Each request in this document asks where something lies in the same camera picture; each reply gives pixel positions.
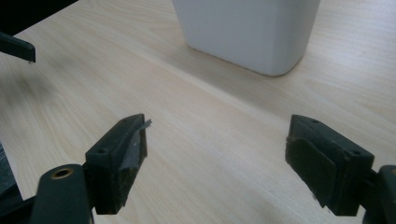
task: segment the screw hole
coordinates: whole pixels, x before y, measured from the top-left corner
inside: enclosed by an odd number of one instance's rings
[[[53,173],[53,174],[51,175],[51,178],[52,178],[52,179],[63,179],[63,178],[65,178],[65,177],[70,176],[71,174],[73,174],[73,169],[64,168],[64,169],[62,169],[62,170],[59,170],[59,171]]]

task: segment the wood grain surface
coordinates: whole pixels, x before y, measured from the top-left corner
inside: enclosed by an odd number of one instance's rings
[[[84,162],[137,113],[148,158],[126,206],[96,223],[361,223],[321,209],[285,162],[290,116],[318,119],[396,164],[396,2],[322,0],[304,57],[265,77],[185,45],[170,0],[80,0],[0,55],[0,137],[24,198]]]

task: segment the wooden table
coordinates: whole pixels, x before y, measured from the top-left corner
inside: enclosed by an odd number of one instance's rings
[[[361,223],[321,209],[286,164],[291,114],[396,163],[396,2],[322,0],[305,56],[265,77],[188,48],[170,0],[80,0],[0,55],[0,136],[22,196],[145,113],[148,159],[97,223]]]

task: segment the black clamp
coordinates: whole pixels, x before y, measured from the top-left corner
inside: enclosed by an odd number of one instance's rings
[[[150,123],[143,114],[122,119],[87,151],[83,165],[43,174],[37,195],[0,214],[0,223],[89,224],[94,207],[98,215],[117,214],[148,155]]]
[[[396,166],[371,169],[374,155],[323,123],[293,115],[286,162],[311,189],[322,207],[363,223],[396,223]]]

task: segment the white box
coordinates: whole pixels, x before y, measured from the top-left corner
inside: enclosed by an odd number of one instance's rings
[[[267,76],[303,56],[320,0],[173,0],[186,42]]]

